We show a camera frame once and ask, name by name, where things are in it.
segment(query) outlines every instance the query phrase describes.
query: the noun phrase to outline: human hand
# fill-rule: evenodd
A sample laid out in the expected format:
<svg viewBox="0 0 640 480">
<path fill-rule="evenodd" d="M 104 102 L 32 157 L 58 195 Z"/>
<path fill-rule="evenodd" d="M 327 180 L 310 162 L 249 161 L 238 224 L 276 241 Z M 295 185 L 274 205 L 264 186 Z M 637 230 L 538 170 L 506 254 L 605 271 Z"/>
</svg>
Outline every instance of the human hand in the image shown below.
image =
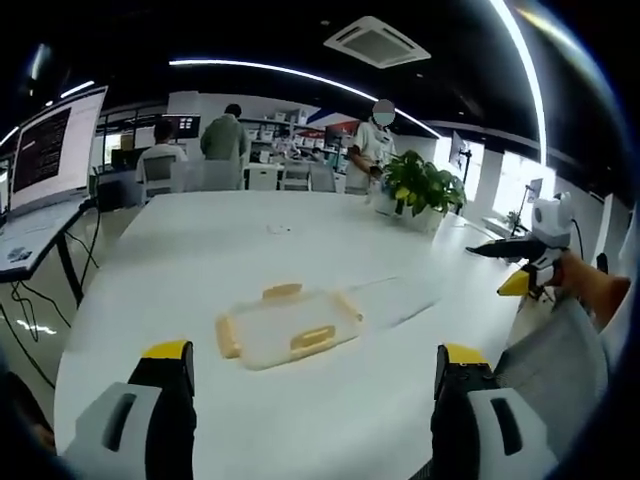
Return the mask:
<svg viewBox="0 0 640 480">
<path fill-rule="evenodd" d="M 562 287 L 571 295 L 580 297 L 593 309 L 599 326 L 604 328 L 624 300 L 631 281 L 601 272 L 574 253 L 566 251 L 558 260 L 548 285 Z"/>
<path fill-rule="evenodd" d="M 370 165 L 369 176 L 375 178 L 376 180 L 380 179 L 380 177 L 382 176 L 382 169 L 377 165 Z"/>
</svg>

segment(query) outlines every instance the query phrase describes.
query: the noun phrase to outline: ceiling air conditioner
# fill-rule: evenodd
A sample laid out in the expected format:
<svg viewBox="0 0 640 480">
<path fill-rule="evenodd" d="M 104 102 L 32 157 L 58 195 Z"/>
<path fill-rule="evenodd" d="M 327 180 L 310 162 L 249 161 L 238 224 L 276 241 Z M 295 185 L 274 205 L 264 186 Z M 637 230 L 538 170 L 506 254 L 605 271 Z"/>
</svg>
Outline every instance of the ceiling air conditioner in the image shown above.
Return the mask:
<svg viewBox="0 0 640 480">
<path fill-rule="evenodd" d="M 375 17 L 362 17 L 329 38 L 324 45 L 377 68 L 431 58 L 429 52 Z"/>
</svg>

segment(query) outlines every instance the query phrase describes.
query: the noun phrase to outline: green leaves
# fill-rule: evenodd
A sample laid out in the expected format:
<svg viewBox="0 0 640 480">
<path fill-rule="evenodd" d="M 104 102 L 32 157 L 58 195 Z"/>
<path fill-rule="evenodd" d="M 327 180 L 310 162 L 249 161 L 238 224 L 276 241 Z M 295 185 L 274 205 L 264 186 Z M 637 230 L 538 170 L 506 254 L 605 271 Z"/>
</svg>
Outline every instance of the green leaves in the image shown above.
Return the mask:
<svg viewBox="0 0 640 480">
<path fill-rule="evenodd" d="M 384 172 L 391 197 L 410 206 L 414 216 L 426 207 L 447 212 L 451 205 L 457 207 L 467 202 L 464 185 L 458 177 L 438 170 L 413 150 L 394 156 Z"/>
</svg>

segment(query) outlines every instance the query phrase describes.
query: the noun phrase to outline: table leg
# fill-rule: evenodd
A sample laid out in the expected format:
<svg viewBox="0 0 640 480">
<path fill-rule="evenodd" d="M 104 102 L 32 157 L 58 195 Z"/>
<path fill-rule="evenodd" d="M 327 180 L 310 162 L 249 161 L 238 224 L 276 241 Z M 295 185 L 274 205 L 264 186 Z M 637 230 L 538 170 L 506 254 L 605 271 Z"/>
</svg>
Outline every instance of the table leg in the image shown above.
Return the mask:
<svg viewBox="0 0 640 480">
<path fill-rule="evenodd" d="M 80 306 L 80 302 L 82 302 L 84 295 L 82 293 L 82 286 L 80 285 L 76 272 L 73 269 L 73 263 L 71 263 L 71 256 L 69 255 L 69 248 L 67 247 L 67 239 L 64 234 L 58 235 L 56 246 L 58 247 L 62 269 L 64 270 L 64 274 L 67 277 L 69 286 L 71 287 L 71 292 L 76 299 L 76 304 Z"/>
</svg>

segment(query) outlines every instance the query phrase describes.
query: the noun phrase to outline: black cable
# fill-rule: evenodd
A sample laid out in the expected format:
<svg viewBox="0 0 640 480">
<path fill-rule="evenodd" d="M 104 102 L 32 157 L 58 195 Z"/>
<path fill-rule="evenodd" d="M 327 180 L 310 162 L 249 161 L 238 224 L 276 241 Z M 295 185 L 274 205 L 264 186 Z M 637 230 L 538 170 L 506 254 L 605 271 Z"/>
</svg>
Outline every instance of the black cable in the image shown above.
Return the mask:
<svg viewBox="0 0 640 480">
<path fill-rule="evenodd" d="M 584 260 L 584 248 L 582 247 L 582 233 L 580 233 L 580 227 L 578 226 L 578 222 L 576 222 L 576 219 L 572 218 L 571 221 L 576 226 L 576 231 L 578 232 L 578 240 L 580 240 L 580 258 Z"/>
<path fill-rule="evenodd" d="M 22 314 L 24 315 L 24 321 L 27 322 L 27 328 L 31 333 L 31 338 L 33 341 L 38 343 L 40 341 L 40 332 L 38 331 L 38 320 L 36 320 L 36 314 L 33 310 L 33 303 L 28 298 L 22 298 L 20 292 L 18 292 L 19 283 L 11 283 L 13 290 L 11 290 L 11 300 L 20 304 L 22 308 Z M 31 309 L 31 316 L 33 317 L 33 325 L 29 321 L 29 315 L 27 315 L 27 309 L 24 307 L 24 304 L 27 303 L 29 308 Z"/>
<path fill-rule="evenodd" d="M 80 245 L 82 245 L 82 248 L 84 248 L 84 251 L 87 252 L 87 255 L 89 255 L 91 262 L 96 266 L 96 268 L 100 268 L 100 265 L 98 265 L 98 262 L 96 262 L 96 259 L 93 258 L 93 255 L 91 255 L 91 252 L 89 252 L 89 247 L 87 247 L 87 245 L 82 240 L 80 240 L 78 237 L 76 237 L 72 233 L 69 233 L 69 232 L 64 232 L 64 233 L 65 235 L 72 238 L 73 240 L 78 242 Z"/>
<path fill-rule="evenodd" d="M 34 290 L 33 288 L 29 287 L 23 281 L 18 282 L 18 284 L 22 285 L 25 289 L 27 289 L 27 291 L 29 291 L 29 292 L 33 293 L 34 295 L 37 295 L 38 297 L 42 298 L 43 300 L 46 300 L 47 302 L 51 303 L 53 305 L 53 308 L 55 308 L 56 312 L 58 312 L 58 315 L 60 316 L 62 321 L 67 324 L 67 327 L 71 328 L 71 324 L 67 321 L 67 318 L 62 314 L 62 312 L 58 308 L 58 304 L 56 303 L 56 301 L 54 299 L 52 299 L 51 297 L 47 297 L 44 293 L 40 293 L 37 290 Z"/>
<path fill-rule="evenodd" d="M 38 365 L 38 362 L 36 362 L 35 359 L 31 355 L 29 355 L 29 352 L 27 351 L 25 346 L 20 341 L 20 338 L 18 338 L 18 335 L 16 334 L 16 332 L 13 330 L 13 327 L 11 326 L 11 322 L 9 321 L 9 317 L 7 317 L 7 312 L 4 309 L 4 305 L 1 302 L 0 302 L 0 310 L 2 310 L 2 318 L 4 318 L 4 321 L 7 323 L 7 326 L 9 327 L 9 330 L 11 330 L 13 338 L 15 338 L 16 342 L 18 342 L 18 345 L 20 346 L 20 349 L 22 349 L 22 353 L 25 354 L 25 356 L 29 360 L 29 363 L 31 363 L 33 368 L 36 369 L 36 371 L 40 374 L 40 376 L 44 379 L 44 381 L 47 382 L 49 384 L 49 386 L 55 390 L 55 388 L 56 388 L 55 384 L 51 380 L 49 380 L 49 377 L 47 377 L 45 375 L 45 373 L 40 368 L 40 365 Z"/>
<path fill-rule="evenodd" d="M 95 191 L 95 201 L 96 201 L 96 210 L 98 211 L 98 220 L 96 222 L 96 230 L 93 232 L 93 239 L 91 240 L 91 246 L 89 247 L 89 257 L 87 257 L 87 261 L 84 264 L 84 270 L 82 271 L 82 277 L 80 277 L 80 287 L 84 285 L 84 279 L 87 276 L 87 270 L 89 269 L 89 258 L 93 255 L 93 249 L 96 246 L 96 240 L 98 238 L 98 230 L 100 229 L 100 204 L 98 203 L 98 190 L 100 187 L 100 176 L 98 175 L 98 170 L 94 167 L 93 172 L 96 175 L 96 191 Z"/>
</svg>

